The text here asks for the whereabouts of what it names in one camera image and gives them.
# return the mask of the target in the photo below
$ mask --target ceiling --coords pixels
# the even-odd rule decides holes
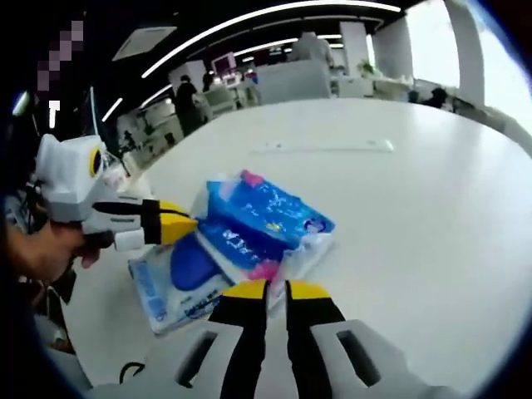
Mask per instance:
[[[81,88],[86,89],[92,83],[102,115],[117,98],[123,98],[123,102],[109,119],[112,124],[114,117],[138,107],[147,97],[167,85],[169,71],[189,59],[209,62],[226,52],[299,37],[303,28],[313,30],[318,35],[338,34],[338,22],[355,17],[360,17],[367,31],[374,33],[403,17],[402,10],[420,0],[382,0],[384,4],[399,7],[401,12],[334,5],[269,13],[226,27],[199,40],[172,57],[146,79],[141,78],[149,67],[168,52],[207,29],[245,13],[287,2],[291,1],[187,2],[187,7],[181,7],[177,2],[151,0],[134,7],[132,2],[113,1],[105,6],[78,9],[77,15],[84,21],[83,52],[73,56],[70,67],[62,71],[61,79],[51,87],[56,93],[54,96],[62,100],[60,114],[65,106],[77,103],[73,99],[79,99]],[[138,27],[166,26],[174,26],[176,29],[149,52],[111,61],[124,41]]]

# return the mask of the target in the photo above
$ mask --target human hand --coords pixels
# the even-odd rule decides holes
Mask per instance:
[[[55,281],[65,272],[71,256],[81,256],[83,268],[95,263],[100,250],[88,246],[79,224],[47,222],[32,235],[8,228],[9,253],[16,271],[29,278]]]

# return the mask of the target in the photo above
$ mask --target window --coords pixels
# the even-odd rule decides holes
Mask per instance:
[[[476,21],[484,57],[485,104],[503,111],[532,134],[530,81],[483,22]]]
[[[406,11],[414,77],[443,86],[460,85],[455,33],[442,0],[427,0]]]
[[[372,35],[366,35],[366,45],[367,45],[367,60],[370,65],[375,66],[375,50],[373,50],[373,37]]]

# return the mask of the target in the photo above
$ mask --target desk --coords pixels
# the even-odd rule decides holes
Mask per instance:
[[[353,82],[355,86],[349,87],[348,84]],[[370,96],[383,100],[406,101],[407,93],[412,89],[409,82],[384,76],[332,76],[331,83],[337,87],[339,97]]]
[[[275,153],[266,145],[389,139],[392,153]],[[532,304],[532,160],[491,128],[394,101],[298,101],[225,114],[146,172],[184,207],[218,172],[248,168],[337,222],[309,275],[433,385],[473,392],[514,346]],[[117,382],[156,340],[127,272],[103,251],[81,270],[66,325],[89,380]],[[283,319],[270,320],[263,375],[290,378]],[[259,379],[256,397],[296,397]]]
[[[259,90],[251,79],[241,81],[237,86],[231,87],[235,94],[235,100],[240,101],[243,108],[256,106],[259,103]]]

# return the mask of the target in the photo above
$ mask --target person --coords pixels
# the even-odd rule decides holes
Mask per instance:
[[[432,97],[428,100],[422,101],[420,104],[424,106],[431,106],[433,108],[441,109],[447,101],[447,92],[440,87],[432,91]]]
[[[196,108],[194,103],[194,95],[197,92],[195,86],[190,81],[190,77],[183,75],[175,96],[173,96],[173,93],[170,95],[174,103],[175,114],[180,120],[184,137],[190,135],[203,124],[200,110]]]
[[[333,51],[326,40],[320,39],[315,32],[303,32],[301,38],[292,45],[288,56],[290,61],[315,60],[326,69],[334,67]]]
[[[99,257],[98,249],[86,246],[80,225],[48,221],[37,233],[25,235],[7,224],[6,233],[7,256],[20,276],[53,282],[65,272],[73,254],[82,257],[84,268]]]
[[[211,85],[213,84],[214,78],[210,73],[206,72],[203,75],[203,93],[210,90]]]
[[[124,146],[123,151],[132,151],[136,148],[135,140],[133,139],[133,135],[129,131],[124,132]]]

